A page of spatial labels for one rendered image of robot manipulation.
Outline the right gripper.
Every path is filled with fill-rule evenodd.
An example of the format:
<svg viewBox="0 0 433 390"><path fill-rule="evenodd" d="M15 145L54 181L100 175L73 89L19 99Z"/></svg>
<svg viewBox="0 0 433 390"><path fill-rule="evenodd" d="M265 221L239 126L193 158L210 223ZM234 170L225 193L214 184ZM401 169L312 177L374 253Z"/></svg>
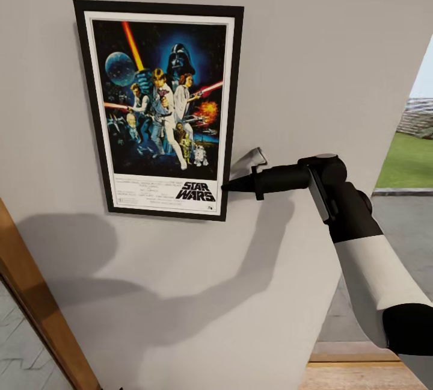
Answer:
<svg viewBox="0 0 433 390"><path fill-rule="evenodd" d="M229 184L222 185L224 191L252 192L256 200L263 200L265 193L279 193L290 190L289 170L285 165L274 166L271 169L256 172L256 166L251 166L250 175L230 180Z"/></svg>

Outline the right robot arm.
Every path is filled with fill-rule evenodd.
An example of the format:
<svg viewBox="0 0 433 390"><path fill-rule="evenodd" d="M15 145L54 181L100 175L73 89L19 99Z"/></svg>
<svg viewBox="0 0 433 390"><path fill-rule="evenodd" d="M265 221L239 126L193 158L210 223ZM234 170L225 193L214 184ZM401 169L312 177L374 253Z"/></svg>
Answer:
<svg viewBox="0 0 433 390"><path fill-rule="evenodd" d="M333 153L274 166L256 147L250 175L230 180L224 191L265 193L309 188L328 224L354 315L379 348L392 350L422 384L433 390L433 304L395 254L366 193L345 182L347 169Z"/></svg>

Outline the poster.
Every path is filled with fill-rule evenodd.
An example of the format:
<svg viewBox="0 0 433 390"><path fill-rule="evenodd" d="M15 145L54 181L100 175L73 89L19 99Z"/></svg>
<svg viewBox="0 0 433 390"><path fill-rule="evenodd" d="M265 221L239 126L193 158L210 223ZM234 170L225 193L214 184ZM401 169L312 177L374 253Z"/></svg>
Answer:
<svg viewBox="0 0 433 390"><path fill-rule="evenodd" d="M73 3L108 212L226 221L244 7Z"/></svg>

